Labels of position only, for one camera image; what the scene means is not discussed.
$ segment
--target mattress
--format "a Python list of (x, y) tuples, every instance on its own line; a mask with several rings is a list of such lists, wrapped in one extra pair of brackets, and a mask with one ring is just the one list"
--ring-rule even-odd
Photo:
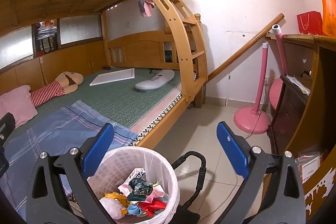
[(77, 91), (53, 98), (39, 106), (38, 114), (28, 123), (15, 129), (7, 141), (26, 132), (33, 124), (60, 107), (81, 100), (105, 117), (139, 133), (139, 137), (133, 142), (133, 145), (136, 145), (157, 124), (155, 120), (164, 116), (181, 98), (179, 71), (175, 71), (175, 76), (169, 83), (148, 93), (140, 92), (134, 87), (136, 83), (153, 77), (148, 69), (136, 68), (134, 79), (90, 86), (98, 74), (106, 72), (108, 71), (102, 70), (85, 77)]

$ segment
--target wooden bunk bed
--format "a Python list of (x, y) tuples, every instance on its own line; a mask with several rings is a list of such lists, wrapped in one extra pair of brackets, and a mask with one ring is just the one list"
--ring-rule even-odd
[[(103, 45), (107, 65), (180, 70), (182, 98), (137, 144), (154, 148), (190, 102), (195, 100), (197, 107), (202, 104), (203, 85), (207, 81), (207, 62), (202, 25), (200, 16), (196, 14), (196, 18), (182, 0), (153, 0), (165, 17), (167, 23), (166, 32), (144, 32), (109, 41), (106, 9), (122, 1), (0, 0), (0, 36), (39, 21), (69, 16), (101, 14)], [(190, 49), (189, 40), (193, 40), (195, 45), (193, 52)], [(165, 62), (165, 42), (171, 43), (172, 63)], [(3, 75), (0, 75), (0, 78), (6, 80)]]

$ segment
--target pink pillow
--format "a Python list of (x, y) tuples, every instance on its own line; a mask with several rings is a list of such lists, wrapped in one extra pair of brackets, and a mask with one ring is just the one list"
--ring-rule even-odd
[(7, 112), (12, 113), (15, 128), (25, 124), (37, 114), (29, 90), (29, 85), (22, 85), (0, 96), (0, 118)]

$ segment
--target red and white striped fabric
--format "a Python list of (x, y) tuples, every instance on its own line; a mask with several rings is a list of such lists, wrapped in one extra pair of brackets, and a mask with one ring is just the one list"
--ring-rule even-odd
[(34, 106), (38, 107), (52, 98), (62, 95), (64, 95), (64, 89), (59, 82), (54, 81), (36, 91), (33, 91), (31, 93), (31, 100)]

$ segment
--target red gift bag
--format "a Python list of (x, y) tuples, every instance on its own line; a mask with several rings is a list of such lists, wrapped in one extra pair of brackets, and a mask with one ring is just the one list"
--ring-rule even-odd
[(297, 15), (296, 17), (300, 34), (323, 35), (322, 16), (320, 12), (311, 11)]

